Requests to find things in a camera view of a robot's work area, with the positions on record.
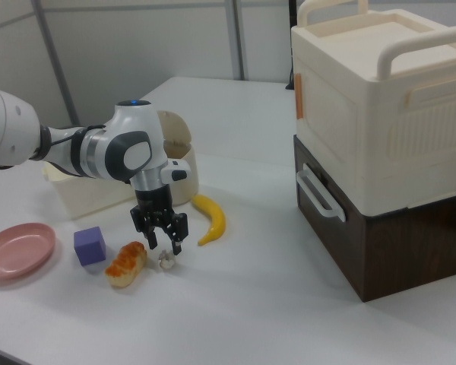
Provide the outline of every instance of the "toy bread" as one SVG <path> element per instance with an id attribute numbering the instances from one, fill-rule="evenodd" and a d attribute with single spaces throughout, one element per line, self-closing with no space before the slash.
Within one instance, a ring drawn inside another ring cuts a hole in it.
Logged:
<path id="1" fill-rule="evenodd" d="M 130 242 L 120 249 L 105 276 L 113 287 L 130 285 L 147 261 L 147 251 L 140 242 Z"/>

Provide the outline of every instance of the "yellow banana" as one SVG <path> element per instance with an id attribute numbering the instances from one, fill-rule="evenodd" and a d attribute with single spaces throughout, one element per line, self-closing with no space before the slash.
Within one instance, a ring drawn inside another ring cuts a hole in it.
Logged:
<path id="1" fill-rule="evenodd" d="M 199 211 L 211 218 L 210 229 L 206 232 L 204 237 L 198 241 L 198 245 L 203 246 L 208 242 L 220 238 L 226 228 L 225 214 L 221 210 L 220 206 L 207 196 L 201 194 L 197 194 L 192 197 L 192 204 Z"/>

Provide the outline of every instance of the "white wall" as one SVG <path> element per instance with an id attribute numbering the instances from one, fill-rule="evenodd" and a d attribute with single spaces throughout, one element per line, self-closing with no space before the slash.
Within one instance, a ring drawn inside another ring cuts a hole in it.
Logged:
<path id="1" fill-rule="evenodd" d="M 290 61 L 290 25 L 287 0 L 239 0 L 245 78 L 251 81 L 288 82 Z M 375 4 L 369 8 L 384 11 L 402 8 L 438 23 L 456 25 L 456 3 Z M 309 15 L 310 21 L 356 12 L 355 5 L 338 5 Z"/>
<path id="2" fill-rule="evenodd" d="M 0 0 L 0 90 L 32 104 L 44 125 L 70 124 L 30 0 Z"/>
<path id="3" fill-rule="evenodd" d="M 454 2 L 381 4 L 392 1 L 370 0 L 370 8 L 405 8 L 439 23 L 456 25 Z M 115 103 L 142 97 L 172 76 L 240 79 L 242 63 L 247 80 L 288 82 L 287 0 L 40 3 L 83 125 L 105 122 Z M 355 8 L 338 5 L 310 18 L 320 21 L 350 14 Z M 31 0 L 0 0 L 0 89 L 33 104 L 44 124 L 70 123 Z"/>
<path id="4" fill-rule="evenodd" d="M 173 76 L 239 78 L 225 0 L 43 0 L 82 125 Z"/>

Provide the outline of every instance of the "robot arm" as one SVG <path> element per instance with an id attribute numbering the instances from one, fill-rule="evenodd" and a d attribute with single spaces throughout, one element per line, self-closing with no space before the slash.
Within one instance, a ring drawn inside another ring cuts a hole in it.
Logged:
<path id="1" fill-rule="evenodd" d="M 0 91 L 0 168 L 46 160 L 75 176 L 130 183 L 138 206 L 131 215 L 138 232 L 157 245 L 161 227 L 181 251 L 187 217 L 175 214 L 169 184 L 189 177 L 184 160 L 168 159 L 157 111 L 145 100 L 118 103 L 104 125 L 52 129 L 40 125 L 31 105 Z"/>

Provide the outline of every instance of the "wooden drawer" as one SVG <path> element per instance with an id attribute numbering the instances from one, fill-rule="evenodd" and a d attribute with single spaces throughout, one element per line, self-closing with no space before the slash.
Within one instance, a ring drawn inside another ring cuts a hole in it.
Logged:
<path id="1" fill-rule="evenodd" d="M 296 136 L 294 151 L 296 172 L 306 164 L 343 209 L 344 221 L 324 217 L 297 185 L 300 210 L 362 301 L 456 274 L 456 197 L 366 217 Z"/>

